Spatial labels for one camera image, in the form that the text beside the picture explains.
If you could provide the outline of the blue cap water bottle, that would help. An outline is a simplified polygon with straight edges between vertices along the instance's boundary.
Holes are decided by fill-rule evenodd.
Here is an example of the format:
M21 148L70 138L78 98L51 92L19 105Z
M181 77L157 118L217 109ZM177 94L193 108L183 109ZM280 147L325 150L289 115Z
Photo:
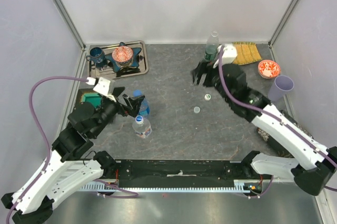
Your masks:
M143 93L140 90L134 90L133 96L134 97L143 96ZM149 113L150 113L150 107L149 107L147 99L144 98L141 103L138 115L142 117L148 117Z

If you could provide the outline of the white green bottle cap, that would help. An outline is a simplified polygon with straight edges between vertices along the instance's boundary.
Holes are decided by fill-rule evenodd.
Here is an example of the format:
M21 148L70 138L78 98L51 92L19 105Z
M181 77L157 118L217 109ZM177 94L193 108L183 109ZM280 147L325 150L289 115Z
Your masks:
M206 101L211 100L211 95L210 95L210 94L205 94L204 99L205 99Z

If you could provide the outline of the red label water bottle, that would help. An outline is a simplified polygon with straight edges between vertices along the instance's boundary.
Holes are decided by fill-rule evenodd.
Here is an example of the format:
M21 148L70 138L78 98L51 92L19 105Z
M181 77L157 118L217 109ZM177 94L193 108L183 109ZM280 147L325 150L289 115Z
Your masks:
M152 127L150 121L147 118L144 118L144 122L141 125L134 121L132 127L136 135L141 138L147 138L152 133Z

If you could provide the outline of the green label clear bottle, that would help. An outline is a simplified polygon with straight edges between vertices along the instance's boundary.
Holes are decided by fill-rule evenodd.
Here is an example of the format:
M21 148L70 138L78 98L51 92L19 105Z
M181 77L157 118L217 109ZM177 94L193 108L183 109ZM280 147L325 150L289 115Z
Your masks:
M219 46L219 37L216 31L211 32L205 47L205 60L213 61L217 54L217 47Z

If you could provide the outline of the plain white bottle cap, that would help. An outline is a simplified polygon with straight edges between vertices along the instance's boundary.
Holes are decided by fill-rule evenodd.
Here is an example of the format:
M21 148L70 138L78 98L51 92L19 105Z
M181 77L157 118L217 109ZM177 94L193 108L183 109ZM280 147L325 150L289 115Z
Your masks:
M201 109L200 109L200 107L194 107L193 111L194 111L196 114L198 114L198 113L201 111Z

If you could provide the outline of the white blue printed cap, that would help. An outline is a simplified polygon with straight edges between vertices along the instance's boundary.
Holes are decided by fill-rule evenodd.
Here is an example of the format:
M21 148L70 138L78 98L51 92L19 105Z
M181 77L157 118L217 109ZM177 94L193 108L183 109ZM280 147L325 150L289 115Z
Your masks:
M141 125L144 122L144 118L142 116L136 116L135 122L139 125Z

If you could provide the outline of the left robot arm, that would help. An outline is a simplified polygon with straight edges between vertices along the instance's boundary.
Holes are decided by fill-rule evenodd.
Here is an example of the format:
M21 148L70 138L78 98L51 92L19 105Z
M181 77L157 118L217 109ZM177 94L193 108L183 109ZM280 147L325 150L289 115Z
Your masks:
M99 151L87 161L82 157L116 115L138 115L145 97L123 95L122 104L118 96L124 89L117 87L102 96L98 107L87 101L75 106L68 125L52 143L41 167L20 190L1 198L10 210L7 222L44 223L61 202L83 185L96 179L116 178L118 165L107 151Z

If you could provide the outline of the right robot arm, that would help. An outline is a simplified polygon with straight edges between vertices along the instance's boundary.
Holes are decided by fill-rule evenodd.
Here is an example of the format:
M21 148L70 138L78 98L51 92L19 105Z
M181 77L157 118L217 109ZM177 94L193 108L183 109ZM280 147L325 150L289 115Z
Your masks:
M250 88L240 66L215 66L200 61L191 71L193 83L215 88L239 117L269 134L290 154L290 158L268 156L253 151L241 165L242 175L254 178L258 174L289 179L312 196L320 194L336 172L336 147L328 148L304 133L287 119L271 101Z

